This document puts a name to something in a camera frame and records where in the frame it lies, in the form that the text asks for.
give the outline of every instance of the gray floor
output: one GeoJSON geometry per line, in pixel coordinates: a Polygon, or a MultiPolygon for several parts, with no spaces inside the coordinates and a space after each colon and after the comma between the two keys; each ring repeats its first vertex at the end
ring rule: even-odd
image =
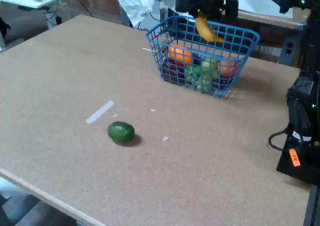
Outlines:
{"type": "MultiPolygon", "coordinates": [[[[26,196],[12,197],[3,205],[9,215],[26,196]]],[[[45,202],[38,202],[16,226],[75,226],[75,221],[45,202]]]]}
{"type": "MultiPolygon", "coordinates": [[[[55,4],[51,8],[53,11],[57,10],[55,4]]],[[[45,11],[31,10],[30,12],[18,10],[18,7],[13,4],[0,3],[0,16],[2,19],[11,26],[4,38],[6,43],[14,41],[18,38],[25,40],[34,37],[48,29],[47,22],[44,15],[45,11]]],[[[102,13],[99,11],[91,11],[95,18],[103,19],[106,21],[121,23],[120,16],[102,13]]],[[[58,4],[58,13],[62,21],[67,21],[71,17],[79,14],[88,15],[88,12],[81,7],[70,8],[67,5],[58,4]]]]}
{"type": "MultiPolygon", "coordinates": [[[[101,12],[92,12],[94,17],[120,24],[120,16],[113,16],[101,12]]],[[[66,5],[58,6],[58,15],[62,21],[67,21],[71,17],[79,14],[88,15],[85,10],[70,8],[66,5]]],[[[0,3],[0,16],[11,26],[7,32],[6,43],[18,38],[27,40],[48,29],[43,11],[32,10],[30,12],[18,10],[16,5],[0,3]]],[[[10,213],[24,199],[24,196],[17,196],[7,201],[3,208],[6,213],[10,213]]],[[[74,226],[75,222],[61,213],[57,209],[40,201],[38,202],[17,224],[17,226],[74,226]]]]}

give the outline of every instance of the table edge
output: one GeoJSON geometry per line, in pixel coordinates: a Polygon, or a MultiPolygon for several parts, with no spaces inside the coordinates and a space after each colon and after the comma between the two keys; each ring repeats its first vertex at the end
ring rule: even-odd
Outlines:
{"type": "Polygon", "coordinates": [[[59,199],[55,198],[54,196],[42,191],[41,189],[33,186],[32,184],[22,180],[21,178],[13,175],[12,173],[0,168],[0,176],[4,179],[8,180],[9,182],[15,184],[22,189],[30,192],[32,195],[36,196],[40,200],[46,202],[50,206],[57,208],[58,210],[62,211],[63,213],[73,217],[74,219],[88,225],[94,226],[107,226],[94,218],[84,214],[83,212],[75,209],[74,207],[60,201],[59,199]]]}

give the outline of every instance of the orange tag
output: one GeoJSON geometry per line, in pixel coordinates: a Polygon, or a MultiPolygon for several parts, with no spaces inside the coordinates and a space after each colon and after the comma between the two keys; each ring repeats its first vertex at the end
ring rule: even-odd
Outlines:
{"type": "Polygon", "coordinates": [[[300,166],[300,161],[299,161],[299,158],[298,158],[298,155],[297,155],[297,152],[294,150],[294,149],[290,149],[289,150],[289,153],[290,153],[290,156],[291,156],[291,160],[292,160],[292,163],[295,167],[298,167],[300,166]]]}

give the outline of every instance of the plastic basket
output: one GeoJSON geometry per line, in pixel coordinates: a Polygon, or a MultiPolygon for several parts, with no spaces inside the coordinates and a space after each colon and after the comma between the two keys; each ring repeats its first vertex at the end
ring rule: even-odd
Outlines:
{"type": "Polygon", "coordinates": [[[146,38],[165,81],[224,97],[238,79],[260,36],[239,27],[215,22],[209,25],[216,35],[224,38],[223,43],[202,39],[194,18],[183,16],[167,18],[151,29],[146,38]]]}

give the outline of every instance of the yellow banana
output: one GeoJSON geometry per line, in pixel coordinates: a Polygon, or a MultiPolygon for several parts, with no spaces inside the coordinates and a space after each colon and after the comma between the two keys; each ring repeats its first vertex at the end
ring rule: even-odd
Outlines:
{"type": "Polygon", "coordinates": [[[195,19],[196,29],[199,34],[208,42],[224,42],[224,39],[218,37],[211,29],[207,19],[201,12],[198,12],[198,17],[195,19]]]}

